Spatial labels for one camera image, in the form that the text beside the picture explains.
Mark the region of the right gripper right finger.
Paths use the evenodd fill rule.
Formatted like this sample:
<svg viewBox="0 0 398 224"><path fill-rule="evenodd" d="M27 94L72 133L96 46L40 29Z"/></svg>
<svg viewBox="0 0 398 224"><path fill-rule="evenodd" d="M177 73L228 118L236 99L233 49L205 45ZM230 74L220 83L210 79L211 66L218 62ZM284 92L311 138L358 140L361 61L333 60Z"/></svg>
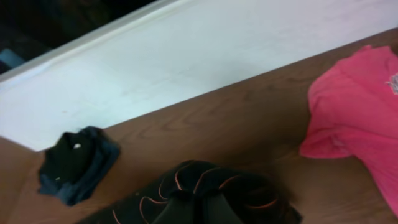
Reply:
<svg viewBox="0 0 398 224"><path fill-rule="evenodd" d="M243 224L222 193L210 193L202 200L203 224Z"/></svg>

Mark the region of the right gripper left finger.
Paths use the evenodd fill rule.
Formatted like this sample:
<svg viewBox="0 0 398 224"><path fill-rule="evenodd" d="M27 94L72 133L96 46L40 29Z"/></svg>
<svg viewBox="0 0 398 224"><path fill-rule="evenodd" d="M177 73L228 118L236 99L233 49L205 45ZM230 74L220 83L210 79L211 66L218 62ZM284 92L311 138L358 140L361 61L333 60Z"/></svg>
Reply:
<svg viewBox="0 0 398 224"><path fill-rule="evenodd" d="M195 199L188 194L174 195L152 224L194 224Z"/></svg>

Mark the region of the black patterned jersey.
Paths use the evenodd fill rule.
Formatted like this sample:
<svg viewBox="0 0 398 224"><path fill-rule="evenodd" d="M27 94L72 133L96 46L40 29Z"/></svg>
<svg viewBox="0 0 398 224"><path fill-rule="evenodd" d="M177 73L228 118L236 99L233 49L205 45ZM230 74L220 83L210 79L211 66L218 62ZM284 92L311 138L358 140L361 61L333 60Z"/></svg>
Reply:
<svg viewBox="0 0 398 224"><path fill-rule="evenodd" d="M80 220L80 224L151 224L177 194L195 199L194 224L203 223L202 200L222 193L243 224L297 224L301 214L267 178L205 161L185 161L128 197Z"/></svg>

